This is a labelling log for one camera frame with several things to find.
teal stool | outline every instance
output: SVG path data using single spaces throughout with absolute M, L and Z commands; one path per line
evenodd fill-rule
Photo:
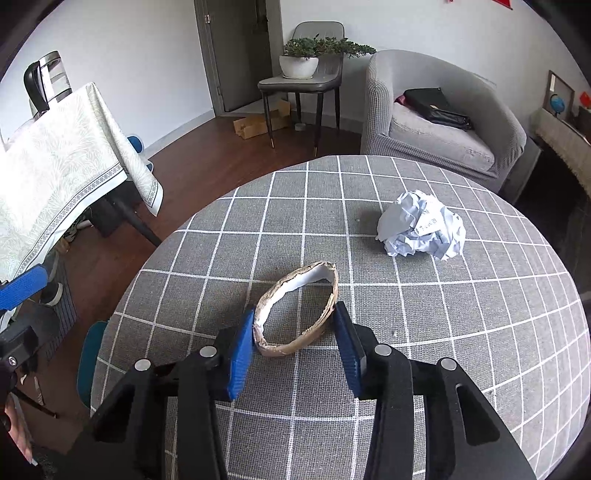
M 99 356 L 100 344 L 103 341 L 106 327 L 107 322 L 96 322 L 88 329 L 80 354 L 76 390 L 80 400 L 87 408 L 90 408 L 92 378 L 95 376 L 96 358 Z

brown cardboard ring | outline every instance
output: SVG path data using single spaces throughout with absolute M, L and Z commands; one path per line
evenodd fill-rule
M 312 280 L 305 281 L 305 283 L 291 288 L 293 286 L 292 284 L 297 285 L 298 283 L 306 280 L 308 277 L 312 278 Z M 290 343 L 285 345 L 270 345 L 267 340 L 265 340 L 265 336 L 263 335 L 263 325 L 267 321 L 269 312 L 271 311 L 273 305 L 280 301 L 284 297 L 285 293 L 297 290 L 308 283 L 313 283 L 315 281 L 321 280 L 322 278 L 331 281 L 333 291 L 331 292 L 326 303 L 326 307 L 324 307 L 324 310 L 318 320 L 316 320 L 311 327 L 303 331 L 300 336 L 293 339 Z M 254 337 L 256 347 L 260 353 L 263 356 L 287 356 L 314 342 L 314 340 L 320 337 L 320 335 L 324 333 L 324 330 L 326 330 L 327 320 L 335 308 L 338 295 L 339 274 L 337 272 L 336 265 L 331 262 L 314 262 L 310 265 L 306 265 L 305 267 L 294 270 L 277 281 L 277 283 L 275 283 L 275 285 L 273 285 L 261 297 L 255 309 L 252 335 Z

black table leg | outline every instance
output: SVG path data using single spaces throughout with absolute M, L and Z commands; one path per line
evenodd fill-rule
M 23 392 L 21 392 L 18 388 L 15 387 L 11 391 L 12 391 L 12 393 L 14 393 L 17 396 L 17 398 L 19 400 L 22 400 L 24 403 L 26 403 L 27 405 L 30 405 L 34 409 L 39 410 L 39 411 L 45 413 L 46 415 L 49 415 L 50 417 L 53 417 L 55 419 L 60 418 L 59 414 L 57 414 L 54 411 L 49 410 L 49 408 L 45 408 L 43 405 L 39 405 L 39 403 L 37 403 L 32 398 L 29 398 L 27 395 L 25 395 Z
M 271 139 L 271 148 L 275 148 L 275 144 L 273 143 L 273 130 L 271 128 L 271 113 L 269 112 L 269 94 L 267 92 L 262 93 L 262 104 L 265 108 L 265 122 L 267 122 L 267 132 Z
M 340 133 L 340 91 L 339 87 L 335 88 L 335 117 L 336 117 L 336 132 Z
M 295 93 L 295 108 L 297 109 L 297 122 L 301 123 L 301 99 L 300 92 Z
M 318 154 L 318 143 L 320 142 L 320 128 L 322 127 L 322 105 L 324 104 L 324 93 L 319 93 L 316 101 L 316 131 L 314 132 L 314 158 Z
M 162 243 L 162 240 L 156 236 L 152 229 L 137 216 L 133 208 L 127 205 L 119 196 L 113 192 L 109 192 L 105 195 L 105 198 L 132 227 L 146 237 L 153 245 L 159 246 Z

round table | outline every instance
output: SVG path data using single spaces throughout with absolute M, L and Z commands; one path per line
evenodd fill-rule
M 464 222 L 463 256 L 391 258 L 375 239 L 406 190 L 432 193 Z M 532 223 L 497 195 L 441 168 L 389 157 L 323 157 L 256 179 L 170 235 L 135 277 L 106 329 L 93 409 L 142 357 L 174 362 L 235 325 L 283 275 L 317 260 L 339 270 L 354 322 L 409 358 L 458 360 L 539 478 L 582 428 L 589 330 L 570 274 Z M 314 322 L 327 284 L 286 295 L 265 325 L 287 343 Z M 415 475 L 425 432 L 415 398 Z M 176 406 L 167 427 L 174 468 Z M 347 388 L 332 332 L 286 358 L 256 354 L 241 396 L 217 408 L 231 478 L 363 477 L 374 403 Z

bonsai tree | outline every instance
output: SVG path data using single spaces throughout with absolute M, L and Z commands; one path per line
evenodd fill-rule
M 318 38 L 292 38 L 283 47 L 283 55 L 286 57 L 301 57 L 309 59 L 328 54 L 343 54 L 349 57 L 374 54 L 375 48 L 369 45 L 360 45 L 349 41 L 348 38 L 337 40 L 334 37 Z

